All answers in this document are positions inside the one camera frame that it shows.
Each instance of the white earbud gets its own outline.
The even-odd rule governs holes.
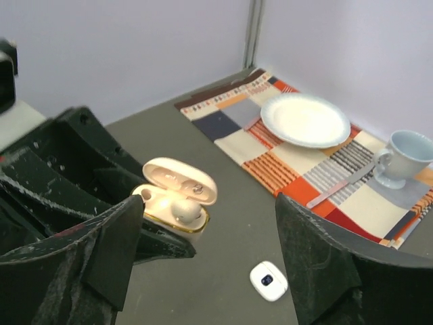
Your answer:
[[[202,215],[202,206],[193,200],[176,200],[171,203],[171,213],[177,221],[187,225]]]

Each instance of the cup handle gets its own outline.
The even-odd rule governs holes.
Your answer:
[[[378,173],[381,174],[385,171],[386,166],[389,163],[391,156],[393,155],[392,151],[389,149],[381,149],[373,155],[373,163],[378,170]]]

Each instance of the mug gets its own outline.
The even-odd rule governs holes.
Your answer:
[[[384,149],[373,155],[373,176],[380,184],[399,190],[406,179],[433,162],[433,141],[418,132],[395,131]]]

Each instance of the white partition panel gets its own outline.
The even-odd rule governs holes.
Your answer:
[[[242,69],[249,0],[15,0],[18,96],[47,116],[86,104],[115,121]]]
[[[433,1],[270,0],[256,65],[381,138],[433,137]]]

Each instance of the small white square device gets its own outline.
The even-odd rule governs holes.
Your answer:
[[[257,292],[267,301],[276,301],[289,285],[283,273],[269,261],[263,261],[250,272],[250,280]]]

